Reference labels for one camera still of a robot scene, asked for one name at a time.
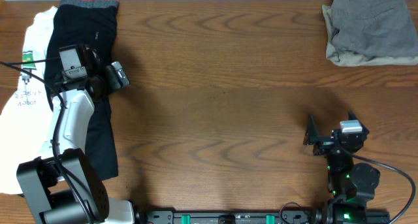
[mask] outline white cloth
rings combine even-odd
[[[54,30],[56,7],[35,16],[27,28],[23,59],[46,58],[48,44]],[[43,78],[45,63],[22,65]],[[6,103],[0,115],[0,193],[22,193],[16,178],[18,165],[37,157],[51,124],[52,111],[46,99],[44,84],[25,74],[19,76],[18,89]]]

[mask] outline black cable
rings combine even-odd
[[[6,67],[10,67],[11,69],[14,69],[16,71],[20,71],[23,72],[27,75],[29,75],[30,77],[33,77],[39,81],[41,81],[46,87],[48,87],[49,89],[51,89],[51,92],[53,92],[55,95],[58,96],[59,101],[61,102],[61,111],[59,112],[58,115],[58,119],[57,119],[57,123],[55,125],[55,129],[54,129],[54,135],[52,137],[51,140],[51,144],[52,144],[52,153],[54,155],[54,161],[57,165],[58,171],[61,173],[62,177],[64,177],[64,180],[67,182],[68,186],[70,187],[72,193],[74,194],[76,200],[80,203],[84,213],[87,216],[87,220],[89,223],[93,224],[93,217],[91,216],[88,207],[86,206],[86,203],[84,203],[81,195],[79,194],[79,192],[77,191],[77,188],[74,186],[74,184],[71,182],[71,180],[69,179],[67,173],[65,172],[65,168],[63,167],[63,165],[61,164],[61,161],[58,158],[58,153],[57,153],[57,147],[58,147],[58,143],[57,143],[57,138],[58,138],[58,133],[59,133],[59,126],[61,125],[61,120],[62,117],[64,115],[64,110],[65,110],[65,101],[63,99],[63,97],[57,92],[55,91],[53,88],[51,88],[51,86],[49,84],[47,84],[42,78],[39,78],[38,76],[30,73],[29,71],[25,71],[19,67],[15,67],[14,65],[11,65],[10,63],[4,63],[2,61],[0,61],[0,64],[6,66]]]
[[[287,202],[287,203],[285,203],[285,205],[283,205],[282,206],[282,208],[280,208],[280,211],[279,211],[279,217],[280,217],[280,219],[284,222],[284,223],[286,223],[286,224],[290,224],[288,221],[286,221],[284,218],[283,218],[283,216],[282,216],[282,214],[283,214],[283,209],[287,206],[287,205],[289,205],[289,204],[294,204],[294,205],[297,205],[299,208],[300,208],[300,211],[302,211],[302,212],[304,212],[307,216],[308,216],[308,221],[307,222],[305,222],[305,223],[302,223],[302,224],[308,224],[309,222],[310,222],[310,217],[311,217],[311,215],[307,212],[307,211],[305,211],[305,210],[303,210],[303,208],[298,204],[298,203],[296,203],[296,202]]]
[[[36,60],[36,61],[21,61],[18,63],[7,63],[10,65],[23,65],[23,64],[34,64],[34,63],[41,63],[41,62],[46,62],[46,61],[52,61],[52,60],[58,60],[61,59],[60,57],[51,57],[51,58],[47,58],[47,59],[43,59],[43,60]]]
[[[400,218],[400,216],[404,215],[404,214],[405,214],[405,212],[406,212],[406,210],[408,210],[408,208],[411,206],[411,204],[412,204],[412,202],[413,202],[413,200],[414,200],[414,198],[415,198],[416,187],[415,187],[415,182],[412,180],[412,178],[411,178],[408,174],[406,174],[404,171],[402,171],[402,170],[400,170],[400,169],[398,169],[398,168],[392,167],[392,166],[390,166],[390,165],[386,165],[386,164],[384,164],[384,163],[380,163],[380,162],[374,161],[374,160],[372,160],[372,159],[367,159],[367,158],[364,158],[364,157],[361,157],[361,156],[355,155],[355,154],[350,153],[349,151],[347,151],[347,150],[346,150],[345,148],[343,148],[342,146],[340,146],[340,148],[342,149],[342,151],[343,151],[344,153],[346,153],[346,154],[348,154],[348,155],[352,156],[353,158],[360,159],[360,160],[362,160],[362,161],[366,161],[367,163],[372,163],[372,164],[375,164],[375,165],[379,165],[379,166],[381,166],[381,167],[383,167],[383,168],[387,168],[387,169],[389,169],[389,170],[392,170],[392,171],[394,171],[394,172],[399,173],[400,175],[402,175],[402,176],[404,176],[406,179],[408,179],[408,181],[411,183],[411,186],[412,186],[411,197],[410,197],[410,199],[408,200],[408,202],[406,203],[405,207],[404,207],[403,209],[401,209],[401,211],[400,211],[400,212],[399,212],[399,213],[398,213],[398,214],[397,214],[394,218],[392,218],[392,220],[389,222],[389,224],[394,223],[394,222],[395,222],[398,218]]]

